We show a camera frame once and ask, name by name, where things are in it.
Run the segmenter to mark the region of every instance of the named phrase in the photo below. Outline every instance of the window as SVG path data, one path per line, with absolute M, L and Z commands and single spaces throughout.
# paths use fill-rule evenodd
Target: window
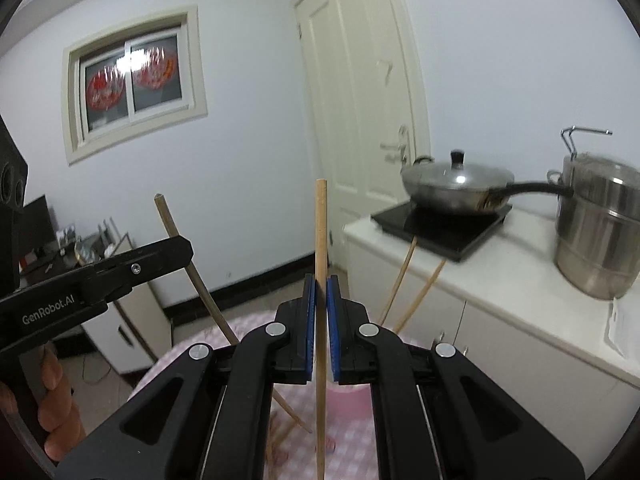
M 100 34 L 67 49 L 65 60 L 69 164 L 207 113 L 195 7 Z

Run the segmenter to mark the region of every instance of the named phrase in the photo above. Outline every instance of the floor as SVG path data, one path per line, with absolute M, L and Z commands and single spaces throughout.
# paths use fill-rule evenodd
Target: floor
M 347 275 L 340 269 L 330 269 L 337 274 L 340 290 L 344 298 L 349 297 Z M 256 298 L 242 305 L 224 311 L 227 320 L 233 320 L 247 314 L 276 310 L 278 306 L 302 295 L 303 280 L 284 286 L 266 296 Z M 177 344 L 197 334 L 213 324 L 209 317 L 174 329 L 174 342 Z M 87 433 L 100 426 L 111 414 L 121 407 L 132 392 L 129 386 L 98 353 L 72 357 L 62 360 L 62 366 L 74 390 L 74 399 L 80 409 L 82 423 Z

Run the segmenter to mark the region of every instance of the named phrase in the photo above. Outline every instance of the black monitor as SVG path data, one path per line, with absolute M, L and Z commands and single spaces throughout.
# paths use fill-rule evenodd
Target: black monitor
M 47 199 L 43 195 L 24 206 L 18 231 L 18 255 L 24 257 L 55 239 Z

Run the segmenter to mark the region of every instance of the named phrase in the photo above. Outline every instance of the lid knob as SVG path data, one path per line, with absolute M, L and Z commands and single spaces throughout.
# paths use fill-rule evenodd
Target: lid knob
M 465 152 L 462 150 L 452 150 L 451 152 L 451 167 L 462 166 L 465 161 Z

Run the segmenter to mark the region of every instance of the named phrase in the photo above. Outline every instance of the black cooktop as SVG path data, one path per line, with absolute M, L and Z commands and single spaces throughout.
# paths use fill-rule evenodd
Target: black cooktop
M 411 241 L 454 262 L 469 257 L 511 211 L 506 205 L 490 215 L 447 215 L 407 202 L 372 215 L 384 232 Z

